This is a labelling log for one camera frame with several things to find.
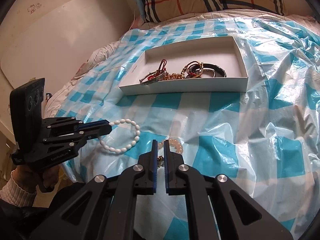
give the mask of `jewelry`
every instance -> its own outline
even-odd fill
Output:
[[[181,145],[180,142],[178,142],[178,140],[176,139],[172,139],[172,138],[169,138],[167,139],[169,141],[169,145],[170,146],[173,146],[176,148],[176,151],[177,153],[180,153],[182,154],[183,153],[183,146]],[[165,140],[163,140],[161,143],[158,143],[158,150],[162,149],[163,148],[163,143],[164,143]]]
[[[213,77],[215,77],[215,73],[220,74],[221,77],[227,77],[226,72],[217,65],[204,63],[203,67],[204,67],[204,69],[203,69],[204,71],[214,72]],[[188,75],[195,75],[194,73],[198,73],[199,70],[200,70],[199,66],[194,64],[194,65],[190,66],[190,68],[187,69],[187,73],[188,73]]]
[[[167,61],[163,59],[159,65],[158,70],[154,72],[150,72],[148,75],[145,75],[142,79],[140,79],[140,85],[149,85],[151,83],[155,83],[161,80],[164,80],[165,77],[168,75],[168,72],[165,68],[165,65],[167,65]]]
[[[158,70],[154,72],[150,72],[149,74],[145,75],[142,79],[139,80],[140,85],[149,85],[151,83],[155,83],[162,80],[198,78],[198,77],[201,77],[201,75],[203,74],[204,65],[205,65],[203,62],[199,63],[198,61],[192,61],[186,66],[184,66],[180,74],[176,74],[176,73],[169,74],[167,72],[167,69],[165,68],[166,64],[167,64],[167,61],[163,59],[159,65]]]
[[[130,119],[120,119],[120,120],[116,120],[114,122],[110,122],[109,124],[111,126],[114,125],[118,125],[121,123],[130,123],[132,126],[134,126],[136,128],[136,132],[135,132],[135,137],[133,139],[133,141],[129,144],[127,144],[125,147],[121,148],[121,149],[115,149],[113,147],[108,146],[101,138],[101,136],[98,136],[98,140],[100,142],[100,144],[104,147],[104,149],[106,149],[109,152],[114,152],[114,153],[125,153],[127,150],[131,149],[132,147],[134,147],[136,145],[136,143],[139,141],[140,139],[140,126],[136,124],[135,121],[131,121]]]
[[[190,68],[196,68],[197,71],[194,71],[192,72],[191,74],[189,73],[189,69]],[[188,65],[186,65],[182,70],[181,70],[181,76],[182,76],[182,79],[184,78],[198,78],[202,75],[203,73],[203,68],[204,68],[204,64],[203,62],[199,63],[197,61],[192,61],[190,62]]]
[[[175,147],[177,153],[182,155],[183,146],[181,145],[181,143],[178,142],[178,140],[172,139],[172,138],[169,138],[168,140],[169,140],[169,145]],[[163,143],[164,143],[164,140],[161,143],[158,143],[158,150],[160,150],[163,147]],[[158,168],[164,167],[164,158],[162,155],[157,158],[157,164],[158,164]]]

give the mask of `pearl bracelet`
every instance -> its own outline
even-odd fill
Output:
[[[172,139],[172,138],[169,138],[167,140],[169,141],[170,146],[173,146],[176,148],[177,153],[179,153],[179,154],[183,153],[183,146],[181,145],[180,142],[178,142],[178,140]],[[158,143],[159,150],[163,147],[163,143],[164,143],[164,140],[161,143]]]
[[[125,147],[121,148],[121,149],[115,149],[113,147],[109,147],[102,139],[101,136],[98,137],[98,140],[100,142],[100,144],[109,152],[114,152],[114,153],[125,153],[127,150],[131,149],[133,146],[136,145],[136,143],[139,141],[140,139],[140,126],[136,124],[135,121],[131,121],[130,119],[120,119],[120,120],[116,120],[114,122],[110,122],[109,124],[111,126],[114,125],[119,125],[121,123],[130,123],[132,126],[134,126],[136,128],[136,132],[135,132],[135,137],[134,140],[127,144]]]

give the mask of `human hand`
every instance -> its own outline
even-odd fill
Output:
[[[43,184],[45,187],[54,187],[59,180],[59,166],[54,166],[47,169],[42,174]],[[38,182],[33,174],[33,171],[27,165],[19,165],[12,172],[12,178],[20,188],[28,193],[36,191]]]

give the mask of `black leather bracelet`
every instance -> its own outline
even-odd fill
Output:
[[[221,77],[227,77],[226,72],[225,72],[222,68],[220,68],[219,66],[217,66],[217,65],[209,64],[209,63],[203,63],[203,67],[204,67],[204,70],[205,70],[205,69],[212,69],[212,70],[214,70],[216,73],[220,74]],[[196,73],[199,69],[200,69],[200,66],[199,66],[199,65],[193,65],[193,66],[189,69],[189,72],[191,72],[191,73]]]

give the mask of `plastic sheet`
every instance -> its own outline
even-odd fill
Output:
[[[226,35],[235,38],[244,59],[247,93],[124,96],[118,87],[146,49]],[[64,163],[65,172],[85,182],[98,174],[115,176],[137,163],[153,139],[177,138],[186,164],[204,175],[231,177],[297,239],[320,208],[319,45],[319,36],[293,21],[258,18],[131,30],[78,82],[56,116],[84,122],[129,118],[141,126],[140,141],[117,155],[90,140],[77,158]],[[133,137],[131,126],[121,124],[105,140],[123,147]],[[158,169],[157,193],[138,196],[135,229],[148,240],[188,239],[184,197],[165,193],[163,168]]]

